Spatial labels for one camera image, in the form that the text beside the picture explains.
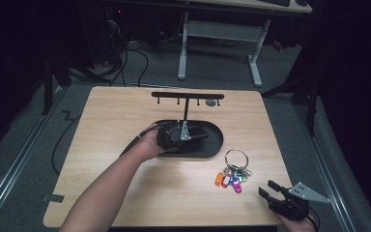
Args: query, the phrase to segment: table top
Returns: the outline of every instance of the table top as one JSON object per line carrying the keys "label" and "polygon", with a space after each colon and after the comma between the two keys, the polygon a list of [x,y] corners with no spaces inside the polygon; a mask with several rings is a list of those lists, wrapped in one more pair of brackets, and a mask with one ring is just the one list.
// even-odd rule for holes
{"label": "table top", "polygon": [[[291,186],[271,122],[261,95],[254,91],[95,87],[87,100],[54,194],[62,203],[50,202],[43,219],[48,227],[60,227],[77,197],[123,152],[131,140],[153,122],[183,119],[185,101],[157,99],[154,91],[223,94],[220,106],[189,101],[188,120],[217,125],[224,143],[209,159],[156,158],[144,162],[128,189],[113,226],[224,226],[276,225],[280,222],[259,196],[258,187],[276,198],[268,180]],[[249,157],[252,177],[243,191],[214,185],[225,168],[225,154],[240,149]],[[237,166],[245,157],[230,154]]]}
{"label": "table top", "polygon": [[271,3],[261,2],[258,0],[187,0],[196,3],[220,4],[233,7],[258,8],[263,10],[272,10],[291,13],[312,13],[309,4],[306,7],[300,6],[295,0],[291,0],[289,7],[278,6]]}

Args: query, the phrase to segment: forearm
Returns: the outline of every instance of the forearm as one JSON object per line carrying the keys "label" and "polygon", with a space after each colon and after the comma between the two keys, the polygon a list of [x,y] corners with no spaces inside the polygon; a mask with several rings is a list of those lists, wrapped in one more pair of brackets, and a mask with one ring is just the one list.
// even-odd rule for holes
{"label": "forearm", "polygon": [[77,199],[60,231],[107,231],[141,163],[132,151],[113,162]]}

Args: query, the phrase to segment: gray floor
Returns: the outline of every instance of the gray floor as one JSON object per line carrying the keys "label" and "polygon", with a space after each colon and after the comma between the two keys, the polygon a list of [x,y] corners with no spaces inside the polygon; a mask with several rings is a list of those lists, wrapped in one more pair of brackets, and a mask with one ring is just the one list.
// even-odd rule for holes
{"label": "gray floor", "polygon": [[[245,56],[218,53],[214,47],[198,52],[195,50],[204,46],[191,46],[195,49],[188,53],[187,78],[180,81],[176,77],[178,47],[162,46],[156,49],[138,43],[131,44],[130,47],[141,47],[138,51],[148,58],[148,68],[141,79],[145,87],[157,85],[259,92],[282,84],[300,52],[299,46],[280,52],[269,46],[263,47],[258,67],[264,86],[257,88],[253,85]],[[129,52],[124,70],[126,84],[135,85],[145,67],[144,56]],[[119,76],[115,86],[122,84]],[[0,201],[0,231],[54,231],[43,225],[47,202],[42,201],[45,194],[53,192],[57,181],[57,175],[51,166],[52,151],[62,132],[71,123],[66,120],[64,111],[71,113],[70,118],[77,117],[82,112],[91,88],[96,85],[104,84],[74,78],[68,90],[64,89],[56,94],[57,105],[48,117],[41,116],[43,88],[40,88],[33,100],[12,122],[10,131],[0,144],[0,184],[5,182],[5,175],[13,170],[11,165],[18,161],[16,158],[19,158],[19,154],[26,154],[23,156],[25,165],[17,169],[17,175],[10,176],[14,185],[6,191],[1,190],[7,195],[3,195]],[[371,231],[368,202],[343,159],[321,101],[318,101],[315,121],[316,136],[310,137],[303,126],[303,107],[291,105],[289,97],[290,94],[278,94],[264,99],[264,102],[292,183],[301,181],[321,194],[337,199],[331,205],[311,203],[321,218],[321,231]],[[39,122],[44,122],[44,127],[38,138],[36,141],[27,140]],[[67,130],[56,149],[54,158],[58,169],[62,166],[76,127],[77,124],[74,124]],[[33,146],[25,150],[25,145],[28,144]],[[332,195],[336,190],[339,195]],[[341,213],[341,209],[346,210],[345,215]]]}

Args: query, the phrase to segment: keyboard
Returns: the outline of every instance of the keyboard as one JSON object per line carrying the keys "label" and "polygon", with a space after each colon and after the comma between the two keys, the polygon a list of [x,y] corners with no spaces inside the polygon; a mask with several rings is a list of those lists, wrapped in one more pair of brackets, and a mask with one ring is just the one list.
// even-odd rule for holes
{"label": "keyboard", "polygon": [[282,7],[289,7],[289,4],[291,3],[291,0],[258,0],[258,1],[271,3]]}

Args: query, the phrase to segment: metal ring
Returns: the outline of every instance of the metal ring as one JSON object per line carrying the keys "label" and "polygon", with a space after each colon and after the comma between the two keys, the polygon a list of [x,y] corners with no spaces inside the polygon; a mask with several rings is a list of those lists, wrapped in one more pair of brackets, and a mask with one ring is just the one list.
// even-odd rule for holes
{"label": "metal ring", "polygon": [[248,166],[248,156],[246,155],[245,152],[243,152],[239,149],[231,149],[227,152],[227,154],[225,154],[225,163],[227,164],[227,166],[231,166],[231,164],[228,162],[228,158],[227,158],[228,153],[230,153],[230,152],[241,152],[241,153],[243,153],[243,155],[245,156],[245,159],[246,159],[246,165],[245,165],[244,168],[246,168]]}

